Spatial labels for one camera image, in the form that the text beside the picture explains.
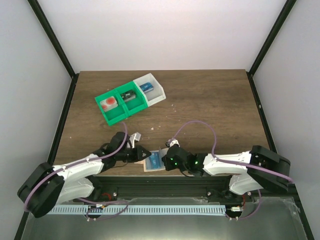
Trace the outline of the blue credit card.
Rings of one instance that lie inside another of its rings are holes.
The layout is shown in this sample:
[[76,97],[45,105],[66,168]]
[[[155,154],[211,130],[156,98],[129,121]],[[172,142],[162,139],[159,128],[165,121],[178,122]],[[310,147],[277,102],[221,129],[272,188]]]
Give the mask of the blue credit card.
[[145,170],[153,171],[161,168],[159,152],[153,151],[148,159],[144,161]]

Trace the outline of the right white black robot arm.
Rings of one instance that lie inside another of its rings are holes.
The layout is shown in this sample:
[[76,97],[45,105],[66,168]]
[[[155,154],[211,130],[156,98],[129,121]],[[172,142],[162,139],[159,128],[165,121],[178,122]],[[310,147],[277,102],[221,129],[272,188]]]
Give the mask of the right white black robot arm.
[[288,192],[291,163],[285,157],[260,145],[236,154],[192,154],[177,143],[165,150],[161,158],[166,171],[178,169],[194,177],[230,176],[222,188],[223,198],[229,202],[247,192],[265,189],[276,194]]

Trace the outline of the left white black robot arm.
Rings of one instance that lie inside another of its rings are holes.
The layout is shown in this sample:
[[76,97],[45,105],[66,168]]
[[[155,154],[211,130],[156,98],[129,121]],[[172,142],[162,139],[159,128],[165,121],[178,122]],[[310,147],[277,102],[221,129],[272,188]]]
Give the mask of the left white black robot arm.
[[113,168],[117,162],[135,163],[151,156],[151,152],[138,145],[140,133],[128,135],[117,132],[90,155],[62,165],[43,162],[37,166],[17,191],[24,210],[41,218],[56,205],[75,199],[97,202],[102,187],[95,175]]

